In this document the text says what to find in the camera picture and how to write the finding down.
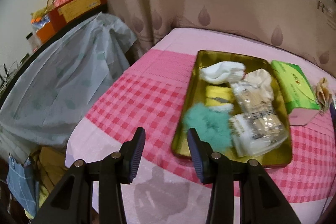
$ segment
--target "fuzzy teal cloth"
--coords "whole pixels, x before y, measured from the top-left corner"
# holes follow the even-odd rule
[[[215,112],[198,103],[184,115],[183,124],[187,129],[194,127],[199,138],[210,143],[214,151],[224,152],[232,146],[229,119],[227,112]]]

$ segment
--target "orange box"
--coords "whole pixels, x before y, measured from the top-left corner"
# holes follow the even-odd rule
[[[106,3],[107,0],[70,0],[63,3],[48,13],[50,22],[38,30],[36,35],[45,43],[68,23]]]

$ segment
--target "table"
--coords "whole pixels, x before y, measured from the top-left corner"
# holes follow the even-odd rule
[[[199,50],[246,54],[297,64],[311,84],[325,76],[336,90],[336,79],[298,56],[234,35],[198,29],[174,29],[100,97],[72,133],[66,165],[76,159],[92,162],[117,151],[138,126],[146,145],[137,177],[122,185],[128,223],[205,223],[211,189],[201,185],[191,162],[173,156],[175,132],[190,74]],[[336,192],[335,134],[330,113],[318,114],[307,126],[291,127],[293,160],[283,169],[268,170],[302,224],[317,221]],[[98,210],[98,185],[93,206]],[[235,184],[235,223],[240,219]]]

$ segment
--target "tray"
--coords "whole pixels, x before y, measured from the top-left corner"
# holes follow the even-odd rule
[[[247,162],[249,159],[258,160],[265,168],[283,168],[288,165],[292,160],[292,140],[290,134],[290,126],[288,115],[282,93],[279,88],[278,81],[273,73],[270,64],[261,58],[252,57],[248,55],[234,54],[230,52],[216,52],[216,51],[199,51],[196,57],[194,68],[190,77],[187,93],[185,96],[184,105],[182,108],[181,116],[175,131],[175,135],[171,144],[172,151],[175,156],[181,158],[190,158],[190,151],[187,143],[187,128],[183,127],[182,120],[187,110],[195,103],[205,103],[205,88],[209,85],[207,82],[199,78],[199,69],[211,66],[221,61],[235,61],[243,63],[246,66],[246,72],[252,72],[258,69],[265,69],[271,74],[272,89],[274,92],[274,101],[272,105],[278,115],[280,121],[289,132],[288,138],[277,149],[274,149],[264,155],[258,157],[245,156],[239,158],[236,154],[234,147],[228,148],[225,151],[220,151],[226,155],[230,160]],[[241,113],[241,109],[237,103],[234,105],[233,114]]]

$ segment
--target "green tissue box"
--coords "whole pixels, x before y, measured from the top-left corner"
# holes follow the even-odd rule
[[[280,85],[291,126],[309,123],[320,111],[315,94],[298,65],[273,60],[271,67]]]

